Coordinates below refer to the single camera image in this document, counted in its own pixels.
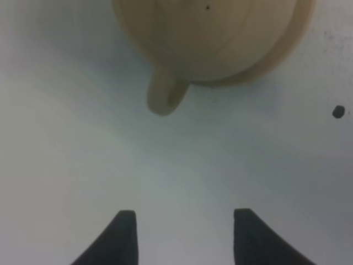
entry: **mug handle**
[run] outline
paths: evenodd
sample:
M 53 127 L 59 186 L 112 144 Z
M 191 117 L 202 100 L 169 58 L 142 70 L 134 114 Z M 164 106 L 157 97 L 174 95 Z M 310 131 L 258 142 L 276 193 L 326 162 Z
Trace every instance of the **mug handle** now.
M 160 116 L 172 113 L 183 100 L 189 85 L 188 81 L 175 78 L 167 69 L 158 67 L 148 88 L 149 109 Z

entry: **white surface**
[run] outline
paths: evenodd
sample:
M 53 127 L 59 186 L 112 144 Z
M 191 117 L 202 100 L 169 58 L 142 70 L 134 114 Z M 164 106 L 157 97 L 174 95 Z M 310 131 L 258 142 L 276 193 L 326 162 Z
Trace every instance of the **white surface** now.
M 320 265 L 353 262 L 353 2 L 251 85 L 160 118 L 109 0 L 1 0 L 0 263 L 70 264 L 121 209 L 140 264 L 234 264 L 250 207 Z

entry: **mug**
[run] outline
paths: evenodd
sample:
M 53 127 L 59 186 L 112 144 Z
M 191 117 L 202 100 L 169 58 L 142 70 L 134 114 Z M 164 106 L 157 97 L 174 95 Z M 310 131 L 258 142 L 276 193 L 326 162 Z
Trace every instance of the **mug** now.
M 296 46 L 315 0 L 113 0 L 118 21 L 154 66 L 147 102 L 168 115 L 191 83 L 224 86 L 274 68 Z

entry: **beige mug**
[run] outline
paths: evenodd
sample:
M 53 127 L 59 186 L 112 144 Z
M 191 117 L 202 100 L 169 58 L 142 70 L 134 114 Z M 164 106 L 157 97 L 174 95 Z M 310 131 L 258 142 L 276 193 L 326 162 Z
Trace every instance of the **beige mug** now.
M 189 85 L 244 82 L 274 68 L 307 29 L 315 0 L 113 0 L 156 70 L 148 106 L 173 112 Z

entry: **dark dot on mug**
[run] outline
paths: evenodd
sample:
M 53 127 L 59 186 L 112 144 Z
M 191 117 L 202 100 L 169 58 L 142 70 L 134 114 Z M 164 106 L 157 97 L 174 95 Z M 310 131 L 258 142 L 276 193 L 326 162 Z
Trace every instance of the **dark dot on mug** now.
M 343 106 L 336 106 L 332 112 L 332 116 L 336 119 L 340 119 L 344 116 L 346 109 Z

